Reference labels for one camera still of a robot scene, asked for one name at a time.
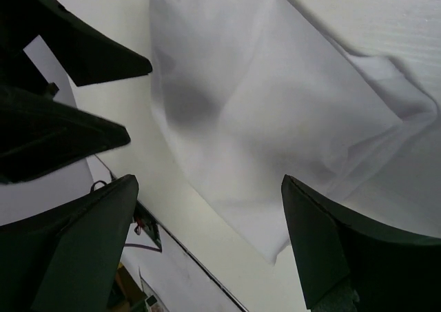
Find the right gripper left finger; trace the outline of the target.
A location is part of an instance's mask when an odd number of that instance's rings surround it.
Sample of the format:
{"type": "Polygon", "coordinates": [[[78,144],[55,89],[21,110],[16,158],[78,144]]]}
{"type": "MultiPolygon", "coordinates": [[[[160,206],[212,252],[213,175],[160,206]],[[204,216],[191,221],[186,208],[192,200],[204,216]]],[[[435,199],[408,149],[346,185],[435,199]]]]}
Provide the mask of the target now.
{"type": "Polygon", "coordinates": [[[105,311],[138,193],[126,175],[1,226],[1,310],[105,311]]]}

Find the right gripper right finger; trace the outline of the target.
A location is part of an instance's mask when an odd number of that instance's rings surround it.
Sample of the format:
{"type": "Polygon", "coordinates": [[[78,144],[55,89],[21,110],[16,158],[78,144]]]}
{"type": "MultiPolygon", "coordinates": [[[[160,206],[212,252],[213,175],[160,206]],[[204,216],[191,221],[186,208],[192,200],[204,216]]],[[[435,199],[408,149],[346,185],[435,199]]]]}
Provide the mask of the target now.
{"type": "Polygon", "coordinates": [[[440,239],[366,217],[291,176],[281,193],[308,310],[440,310],[440,239]]]}

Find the white t shirt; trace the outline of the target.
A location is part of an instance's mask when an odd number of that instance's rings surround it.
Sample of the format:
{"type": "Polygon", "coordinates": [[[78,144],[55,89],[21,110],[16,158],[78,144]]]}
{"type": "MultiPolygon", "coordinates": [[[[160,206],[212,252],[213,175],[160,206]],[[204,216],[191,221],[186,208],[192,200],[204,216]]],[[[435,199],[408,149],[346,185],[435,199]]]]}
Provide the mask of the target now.
{"type": "Polygon", "coordinates": [[[269,263],[286,175],[340,202],[438,116],[389,59],[354,56],[288,0],[150,0],[151,106],[188,183],[269,263]]]}

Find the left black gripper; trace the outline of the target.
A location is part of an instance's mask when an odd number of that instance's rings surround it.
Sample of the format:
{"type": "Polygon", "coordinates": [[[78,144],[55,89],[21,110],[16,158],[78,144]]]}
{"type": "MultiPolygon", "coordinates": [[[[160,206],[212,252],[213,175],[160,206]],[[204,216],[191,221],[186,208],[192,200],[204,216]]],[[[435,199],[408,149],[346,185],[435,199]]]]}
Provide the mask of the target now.
{"type": "Polygon", "coordinates": [[[1,0],[1,84],[12,86],[1,88],[2,183],[35,180],[130,143],[124,126],[50,100],[58,86],[24,52],[37,37],[77,86],[152,73],[147,58],[95,30],[57,0],[1,0]]]}

